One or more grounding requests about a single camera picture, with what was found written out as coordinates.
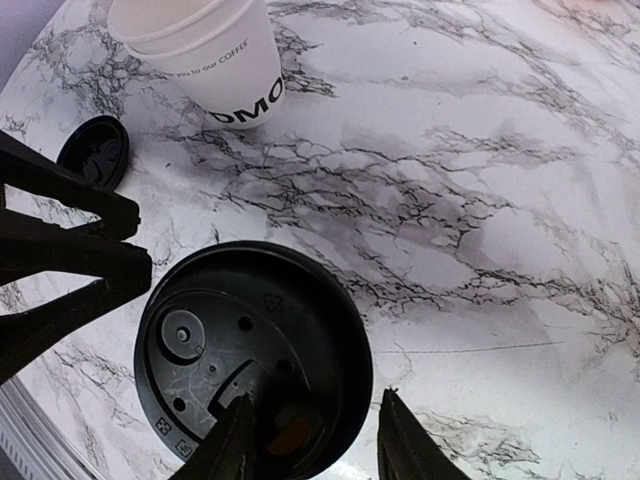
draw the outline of black cup lid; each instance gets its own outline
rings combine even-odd
[[[143,313],[134,371],[154,431],[185,461],[249,394],[255,480],[328,468],[355,440],[373,388],[364,324],[338,280],[254,241],[200,250],[165,275]]]
[[[93,118],[69,137],[57,163],[113,191],[129,164],[129,135],[116,118],[106,115]]]

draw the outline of printed text on cup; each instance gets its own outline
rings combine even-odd
[[[186,70],[184,72],[165,73],[165,75],[173,78],[185,78],[185,77],[190,77],[192,75],[198,75],[199,73],[208,72],[209,70],[213,70],[219,65],[224,65],[226,62],[235,58],[237,55],[239,55],[242,52],[242,50],[247,48],[248,45],[249,45],[249,39],[245,38],[241,44],[233,47],[231,50],[224,53],[223,55],[220,55],[220,57],[214,62],[208,63],[207,65],[203,65],[200,68],[192,68],[191,70]]]
[[[273,105],[278,101],[278,99],[282,96],[282,92],[284,91],[284,82],[282,81],[282,77],[278,77],[275,81],[271,90],[269,91],[269,95],[266,95],[260,99],[258,99],[253,106],[253,111],[248,110],[236,110],[233,113],[219,113],[219,112],[211,112],[216,120],[221,123],[246,123],[248,120],[253,120],[258,118],[260,113],[266,113],[269,110],[269,105]]]

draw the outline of cup rim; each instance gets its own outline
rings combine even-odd
[[[154,32],[145,33],[142,35],[133,35],[133,36],[120,35],[117,29],[112,29],[111,12],[113,11],[113,7],[111,7],[111,10],[109,11],[109,15],[107,17],[107,27],[109,29],[109,34],[119,42],[122,42],[122,43],[150,42],[153,40],[158,40],[163,37],[168,37],[169,35],[172,35],[180,30],[187,28],[189,25],[194,24],[196,21],[200,20],[205,15],[207,15],[209,12],[216,9],[218,6],[220,6],[221,3],[224,3],[225,1],[227,0],[213,0],[209,4],[202,7],[200,10],[197,10],[195,13],[192,13],[188,17],[183,18],[182,20],[176,23],[172,23],[171,25],[161,28],[160,30],[156,30]]]
[[[235,15],[233,15],[233,17],[231,17],[229,20],[227,20],[226,23],[221,25],[220,28],[218,28],[218,29],[214,30],[213,32],[209,33],[208,35],[200,38],[199,40],[197,40],[197,41],[195,41],[193,43],[190,43],[189,45],[185,45],[184,47],[180,47],[180,48],[177,48],[175,50],[171,50],[169,52],[142,53],[142,52],[139,52],[138,50],[136,50],[135,48],[133,48],[128,43],[126,43],[126,42],[122,42],[122,43],[124,45],[124,48],[127,50],[127,52],[129,52],[130,55],[136,57],[139,60],[153,61],[153,60],[161,60],[161,59],[164,59],[164,58],[177,57],[178,55],[182,55],[184,53],[190,52],[191,50],[195,50],[198,47],[201,47],[205,43],[210,42],[212,39],[214,39],[218,35],[224,33],[226,30],[231,28],[231,26],[240,17],[242,17],[247,12],[247,10],[249,10],[249,8],[253,5],[253,3],[255,1],[256,0],[247,0],[247,2],[242,6],[242,8],[240,10],[238,10],[235,13]]]

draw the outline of white marble surface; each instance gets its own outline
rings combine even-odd
[[[0,128],[50,158],[83,121],[122,118],[120,193],[157,281],[219,241],[268,239],[348,285],[388,386],[473,479],[640,478],[638,0],[270,4],[288,85],[257,131],[210,129],[74,0],[0,97]],[[9,204],[60,222],[52,202]],[[0,292],[15,311],[60,275]],[[146,297],[20,374],[108,479],[179,462],[132,377]],[[377,405],[320,478],[377,478]]]

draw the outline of coffee cup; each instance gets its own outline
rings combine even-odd
[[[283,102],[265,0],[115,0],[108,27],[221,127],[256,127]]]

